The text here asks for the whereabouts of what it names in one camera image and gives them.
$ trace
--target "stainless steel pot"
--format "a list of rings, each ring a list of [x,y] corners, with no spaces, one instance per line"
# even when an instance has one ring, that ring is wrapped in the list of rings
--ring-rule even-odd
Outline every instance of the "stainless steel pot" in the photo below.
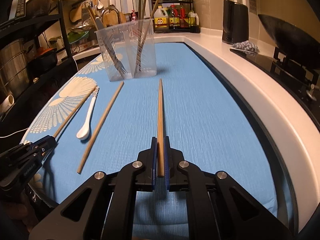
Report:
[[[18,39],[0,50],[0,64],[4,65],[14,56],[24,51],[23,39]]]
[[[23,91],[25,91],[28,88],[28,86],[28,72],[27,68],[24,68],[19,73],[17,73],[12,79],[10,79],[3,87],[0,87],[0,95],[5,98],[11,94],[14,98],[17,98],[21,95]]]
[[[0,67],[0,79],[2,84],[6,84],[17,73],[27,66],[27,56],[25,51],[20,52],[7,63]]]

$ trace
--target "ceramic spoon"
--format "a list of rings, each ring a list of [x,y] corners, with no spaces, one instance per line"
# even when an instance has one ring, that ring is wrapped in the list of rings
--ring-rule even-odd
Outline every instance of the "ceramic spoon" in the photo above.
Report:
[[[89,105],[89,109],[87,112],[87,117],[84,121],[84,125],[81,127],[81,129],[78,131],[77,133],[77,138],[82,140],[87,139],[87,137],[89,136],[90,133],[90,118],[91,118],[91,114],[93,111],[93,107],[94,107],[94,103],[96,102],[97,99],[97,95],[99,92],[99,87],[97,86],[96,89],[93,92],[92,98],[91,98],[91,102]]]

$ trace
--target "frying pan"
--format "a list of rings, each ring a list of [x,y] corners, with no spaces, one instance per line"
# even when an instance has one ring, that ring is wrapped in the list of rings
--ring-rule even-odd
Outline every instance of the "frying pan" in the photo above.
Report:
[[[320,43],[318,41],[284,20],[264,14],[258,14],[258,16],[278,48],[290,59],[307,68],[320,68]]]

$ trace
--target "kitchen counter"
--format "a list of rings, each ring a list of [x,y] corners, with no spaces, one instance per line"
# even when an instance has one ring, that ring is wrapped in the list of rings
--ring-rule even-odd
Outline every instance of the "kitchen counter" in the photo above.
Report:
[[[219,31],[207,34],[156,34],[155,42],[184,42],[190,46],[238,90],[259,116],[289,171],[297,198],[301,230],[320,201],[320,133],[307,113],[276,81],[230,52],[230,45],[221,42]],[[259,41],[258,46],[262,54],[273,55],[271,46]],[[99,48],[88,50],[75,55],[74,59],[99,52]]]

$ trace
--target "plastic container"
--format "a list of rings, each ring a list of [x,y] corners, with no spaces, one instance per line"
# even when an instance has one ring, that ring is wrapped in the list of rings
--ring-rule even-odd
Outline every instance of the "plastic container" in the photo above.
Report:
[[[156,51],[153,20],[137,20],[96,31],[105,69],[110,81],[155,76]],[[137,57],[138,48],[142,51]],[[109,52],[114,51],[116,59]]]
[[[158,6],[154,14],[155,31],[163,32],[169,30],[169,16],[167,11],[162,8],[161,5]]]
[[[191,33],[200,33],[199,27],[199,17],[193,11],[188,13],[189,16],[189,25],[190,25],[190,32]]]

